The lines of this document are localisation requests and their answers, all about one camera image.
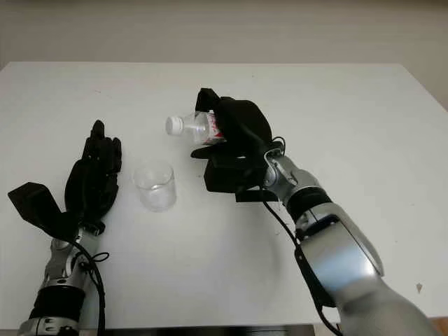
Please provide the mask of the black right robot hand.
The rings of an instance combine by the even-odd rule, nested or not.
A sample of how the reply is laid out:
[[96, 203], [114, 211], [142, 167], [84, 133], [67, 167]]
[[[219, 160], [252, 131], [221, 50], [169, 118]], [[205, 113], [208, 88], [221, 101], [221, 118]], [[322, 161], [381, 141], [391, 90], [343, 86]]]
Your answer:
[[199, 112], [213, 111], [224, 142], [194, 150], [190, 156], [209, 159], [214, 155], [258, 160], [272, 142], [270, 124], [258, 106], [249, 100], [220, 97], [211, 88], [202, 88], [197, 96]]

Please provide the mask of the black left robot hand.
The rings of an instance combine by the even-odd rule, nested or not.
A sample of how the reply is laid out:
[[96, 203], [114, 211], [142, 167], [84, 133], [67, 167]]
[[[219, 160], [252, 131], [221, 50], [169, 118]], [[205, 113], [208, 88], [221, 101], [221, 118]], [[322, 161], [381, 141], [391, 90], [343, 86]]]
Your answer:
[[107, 137], [104, 131], [104, 123], [96, 120], [64, 191], [66, 211], [94, 235], [105, 231], [103, 217], [116, 200], [122, 167], [121, 141], [117, 137]]

